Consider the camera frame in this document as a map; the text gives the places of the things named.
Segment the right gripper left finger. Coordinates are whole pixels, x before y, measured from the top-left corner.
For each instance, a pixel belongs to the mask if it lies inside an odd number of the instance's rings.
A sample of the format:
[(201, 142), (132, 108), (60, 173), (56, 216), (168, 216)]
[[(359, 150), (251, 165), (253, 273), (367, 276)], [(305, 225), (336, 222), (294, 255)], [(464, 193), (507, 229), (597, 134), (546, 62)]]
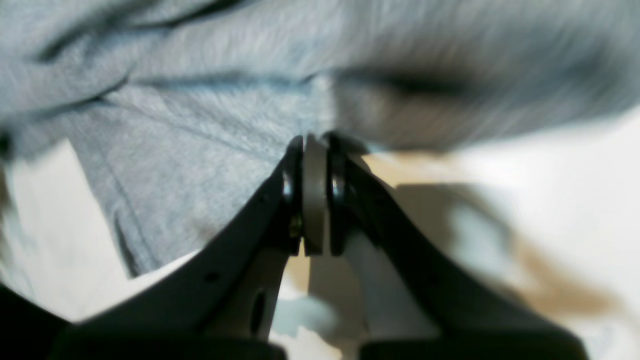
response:
[(62, 334), (53, 360), (285, 360), (268, 341), (303, 234), (303, 139), (233, 220), (167, 277)]

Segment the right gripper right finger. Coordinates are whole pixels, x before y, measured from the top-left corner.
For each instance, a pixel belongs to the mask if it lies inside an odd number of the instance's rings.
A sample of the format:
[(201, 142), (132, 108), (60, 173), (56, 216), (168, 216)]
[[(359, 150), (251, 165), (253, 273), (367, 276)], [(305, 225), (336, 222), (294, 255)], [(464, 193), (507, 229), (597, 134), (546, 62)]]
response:
[(330, 251), (356, 274), (361, 360), (585, 360), (566, 329), (482, 284), (440, 251), (382, 181), (327, 136)]

